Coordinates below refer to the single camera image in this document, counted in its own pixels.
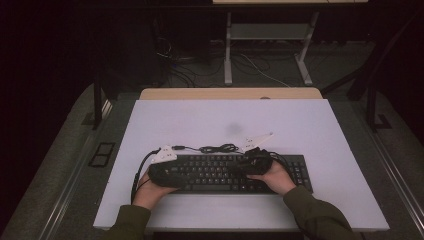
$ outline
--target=table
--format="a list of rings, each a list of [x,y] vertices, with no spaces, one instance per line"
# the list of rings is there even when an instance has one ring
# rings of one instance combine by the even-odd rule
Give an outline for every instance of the table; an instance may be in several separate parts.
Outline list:
[[[354,0],[214,0],[214,4],[317,4],[317,3],[355,3]],[[312,35],[315,30],[319,12],[314,12],[307,23],[285,24],[233,24],[231,13],[227,14],[227,34],[225,42],[224,82],[232,85],[231,40],[302,40],[303,47],[300,53],[295,54],[295,60],[305,85],[312,85],[311,75],[305,65],[305,56],[308,51]]]
[[[318,93],[313,88],[146,89],[133,109],[94,227],[109,228],[120,205],[129,204],[135,171],[151,150],[166,144],[239,145],[243,137],[272,131],[274,137],[261,147],[303,154],[314,196],[337,206],[355,231],[388,229],[328,101]],[[171,194],[147,225],[147,231],[296,230],[275,195]]]

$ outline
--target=white cable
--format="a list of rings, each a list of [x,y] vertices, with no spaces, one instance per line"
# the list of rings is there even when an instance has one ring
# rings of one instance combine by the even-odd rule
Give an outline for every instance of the white cable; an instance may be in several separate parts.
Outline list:
[[[267,78],[269,78],[269,79],[271,79],[271,80],[274,80],[274,81],[276,81],[276,82],[279,82],[279,83],[281,83],[281,84],[283,84],[284,86],[286,86],[286,87],[291,87],[290,85],[288,85],[287,83],[285,83],[285,82],[282,82],[282,81],[280,81],[280,80],[278,80],[278,79],[275,79],[275,78],[273,78],[273,77],[271,77],[271,76],[268,76],[268,75],[266,75],[265,73],[263,73],[254,63],[253,63],[253,61],[252,60],[250,60],[250,58],[248,58],[246,55],[244,55],[244,54],[240,54],[241,56],[243,56],[244,58],[246,58],[247,59],[247,61],[249,61],[250,62],[250,64],[252,64],[253,65],[253,67],[255,67],[256,68],[256,70],[260,73],[260,74],[262,74],[263,76],[265,76],[265,77],[267,77]]]

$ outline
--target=person's right hand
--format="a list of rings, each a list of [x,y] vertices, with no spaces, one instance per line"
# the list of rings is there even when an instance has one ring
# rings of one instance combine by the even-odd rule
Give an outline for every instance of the person's right hand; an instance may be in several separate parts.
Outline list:
[[[296,187],[284,167],[276,161],[272,162],[271,168],[264,175],[247,175],[247,177],[264,181],[272,191],[282,196]]]

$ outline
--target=wire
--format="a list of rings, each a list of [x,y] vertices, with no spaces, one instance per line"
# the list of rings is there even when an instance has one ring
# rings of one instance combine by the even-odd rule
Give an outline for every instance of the wire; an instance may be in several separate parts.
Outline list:
[[[175,73],[171,73],[171,79],[170,79],[170,83],[169,83],[170,87],[172,87],[172,86],[171,86],[172,76],[177,77],[179,80],[181,80],[183,83],[185,83],[185,84],[186,84],[186,87],[187,87],[187,88],[190,88],[190,83],[187,81],[187,79],[185,79],[185,78],[183,78],[183,77],[181,77],[180,75],[175,74]]]
[[[149,179],[147,179],[146,181],[144,181],[142,184],[140,184],[140,185],[137,187],[136,192],[138,191],[138,189],[140,189],[140,188],[141,188],[141,186],[143,186],[144,184],[146,184],[148,181],[150,181],[150,178],[149,178]]]
[[[237,150],[239,149],[236,145],[232,144],[232,143],[227,143],[224,145],[221,145],[219,147],[211,147],[211,146],[205,146],[205,147],[201,147],[201,148],[191,148],[191,147],[186,147],[186,146],[173,146],[172,149],[174,150],[184,150],[184,149],[190,149],[193,151],[199,151],[201,153],[205,153],[205,154],[209,154],[209,153],[240,153],[243,154],[241,152],[237,152]]]
[[[288,166],[288,163],[287,163],[287,159],[283,156],[283,155],[281,155],[281,154],[278,154],[278,153],[276,153],[276,152],[269,152],[269,154],[274,154],[274,155],[276,155],[276,158],[275,157],[273,157],[273,159],[275,160],[275,161],[277,161],[281,166],[283,166],[283,168],[284,168],[284,170],[286,170],[286,172],[287,172],[287,174],[289,175],[289,177],[290,177],[290,179],[293,181],[293,182],[295,182],[295,180],[294,180],[294,177],[293,177],[293,175],[291,174],[291,171],[289,170],[289,166]]]
[[[171,69],[171,74],[183,80],[187,84],[188,88],[190,87],[190,83],[194,88],[196,87],[196,84],[194,83],[194,79],[191,79],[189,76],[187,76],[187,74],[180,72],[176,69]]]
[[[148,159],[151,155],[153,155],[153,154],[157,154],[159,151],[160,151],[160,148],[159,148],[158,150],[151,151],[149,154],[147,154],[147,155],[144,157],[143,161],[141,161],[141,163],[140,163],[140,167],[138,168],[138,171],[137,171],[137,173],[136,173],[136,174],[135,174],[135,176],[134,176],[134,182],[133,182],[133,186],[132,186],[132,189],[131,189],[131,202],[133,202],[133,201],[134,201],[135,193],[136,193],[136,192],[137,192],[137,190],[138,190],[137,185],[138,185],[138,181],[139,181],[139,179],[140,179],[140,172],[141,172],[141,169],[143,169],[144,163],[146,162],[146,160],[147,160],[147,159]]]
[[[285,82],[282,82],[282,81],[280,81],[280,80],[278,80],[278,79],[275,79],[275,78],[273,78],[273,77],[271,77],[271,76],[268,76],[267,74],[265,74],[265,73],[263,73],[256,65],[255,65],[255,63],[253,63],[253,61],[252,60],[250,60],[246,55],[244,55],[244,54],[241,54],[241,56],[243,56],[244,58],[246,58],[255,68],[256,68],[256,70],[260,73],[260,74],[262,74],[263,76],[265,76],[265,77],[267,77],[267,78],[269,78],[269,79],[271,79],[271,80],[274,80],[274,81],[276,81],[276,82],[279,82],[279,83],[281,83],[281,84],[283,84],[284,86],[286,86],[286,87],[291,87],[290,85],[288,85],[288,84],[286,84]]]
[[[320,47],[319,47],[319,49],[318,49],[318,52],[321,52],[321,49],[322,49],[322,46],[323,45],[321,45]],[[309,63],[308,63],[308,68],[309,68],[309,70],[308,70],[308,74],[306,75],[306,77],[303,79],[303,81],[305,81],[310,75],[311,75],[311,72],[314,72],[325,60],[327,60],[327,58],[329,58],[330,56],[332,56],[334,53],[335,53],[335,50],[337,49],[337,48],[339,48],[339,45],[337,45],[336,47],[334,47],[333,49],[331,49],[330,50],[330,53],[329,54],[327,54],[326,56],[324,56],[324,58],[322,58],[317,64],[315,64],[315,66],[312,68],[312,62],[314,62],[316,59],[318,59],[318,57],[315,55],[313,58],[312,58],[312,60],[310,60],[309,61]]]
[[[257,70],[255,70],[251,65],[245,65],[244,63],[240,62],[237,58],[234,58],[234,57],[231,58],[231,64],[232,64],[232,66],[236,67],[240,72],[242,72],[244,74],[251,75],[251,76],[260,75],[260,73]],[[247,72],[243,68],[241,68],[239,66],[239,64],[240,65],[244,65],[244,66],[246,66],[249,69],[253,69],[253,70],[255,70],[255,72]]]
[[[213,76],[213,75],[217,74],[219,72],[219,70],[221,70],[223,64],[224,64],[224,62],[223,61],[220,61],[220,64],[219,64],[218,68],[215,71],[213,71],[211,73],[205,73],[205,74],[196,73],[196,72],[194,72],[193,70],[191,70],[191,69],[189,69],[187,67],[183,67],[182,65],[177,65],[177,67],[182,68],[184,70],[187,70],[188,72],[190,72],[191,74],[193,74],[195,76],[207,77],[207,76]]]

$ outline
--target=metal frame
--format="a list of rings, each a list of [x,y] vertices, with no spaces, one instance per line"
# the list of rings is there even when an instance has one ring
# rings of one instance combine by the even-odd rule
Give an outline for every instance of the metal frame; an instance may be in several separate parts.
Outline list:
[[[383,165],[384,169],[387,172],[396,192],[399,194],[403,204],[405,205],[406,210],[408,211],[412,221],[415,223],[418,231],[421,236],[424,238],[424,210],[421,204],[416,199],[415,195],[409,188],[399,169],[397,168],[395,162],[381,141],[378,132],[370,127],[369,123],[366,122],[366,119],[363,119],[361,116],[361,109],[358,104],[354,105],[354,110],[359,116],[359,119],[362,119],[361,123],[364,129],[367,131],[371,140],[374,143],[375,148],[378,150],[380,155],[380,162]]]
[[[224,82],[233,84],[231,71],[231,40],[303,40],[303,48],[295,54],[295,60],[305,85],[312,85],[312,79],[306,68],[304,59],[311,43],[319,12],[314,12],[311,21],[306,24],[232,24],[231,12],[227,13],[227,35],[225,41]]]
[[[103,105],[103,108],[100,110],[103,119],[107,119],[109,116],[110,111],[112,110],[112,104],[109,101],[106,101],[106,103]],[[89,154],[91,153],[91,150],[94,148],[94,143],[96,139],[98,138],[98,135],[102,132],[102,128],[104,126],[104,123],[99,122],[98,128],[96,131],[93,131],[88,135],[84,146],[81,150],[81,153],[75,163],[75,167],[71,173],[71,176],[69,177],[68,181],[66,182],[65,186],[63,187],[62,192],[60,193],[59,197],[57,198],[52,212],[50,213],[50,216],[44,225],[43,229],[41,230],[40,235],[38,236],[38,240],[46,240],[46,239],[53,239],[57,229],[60,226],[60,223],[62,222],[63,217],[65,216],[66,210],[68,209],[69,203],[72,200],[72,197],[75,194],[75,191],[78,187],[78,181],[80,173],[87,163],[87,159],[90,158]]]

